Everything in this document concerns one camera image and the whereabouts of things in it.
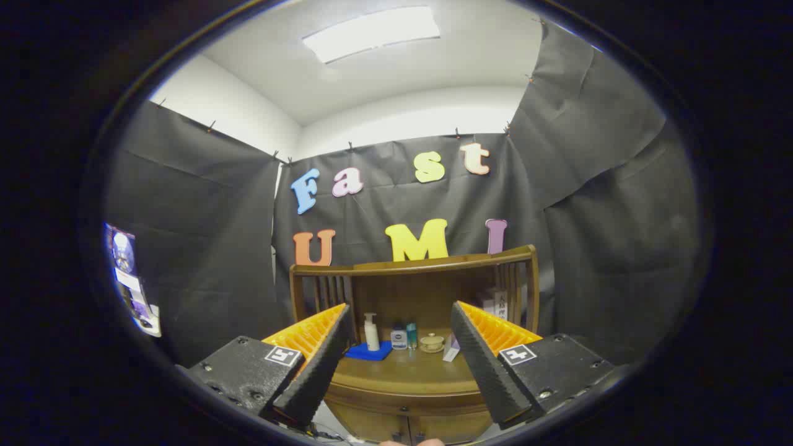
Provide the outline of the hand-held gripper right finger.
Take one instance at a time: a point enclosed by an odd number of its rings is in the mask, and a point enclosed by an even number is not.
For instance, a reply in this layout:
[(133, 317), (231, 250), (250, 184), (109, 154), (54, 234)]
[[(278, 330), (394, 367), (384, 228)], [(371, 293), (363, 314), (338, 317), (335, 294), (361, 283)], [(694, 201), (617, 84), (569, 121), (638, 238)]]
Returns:
[(620, 381), (618, 366), (567, 334), (541, 337), (461, 301), (452, 305), (450, 324), (501, 429), (557, 412)]

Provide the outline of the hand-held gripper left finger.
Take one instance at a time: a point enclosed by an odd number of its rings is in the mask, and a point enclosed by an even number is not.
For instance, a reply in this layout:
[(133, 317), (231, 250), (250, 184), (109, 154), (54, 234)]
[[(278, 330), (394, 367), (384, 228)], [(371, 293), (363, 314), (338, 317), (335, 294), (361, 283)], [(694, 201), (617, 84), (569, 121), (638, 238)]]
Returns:
[(182, 375), (237, 411), (293, 429), (312, 424), (349, 344), (342, 303), (261, 341), (238, 336)]

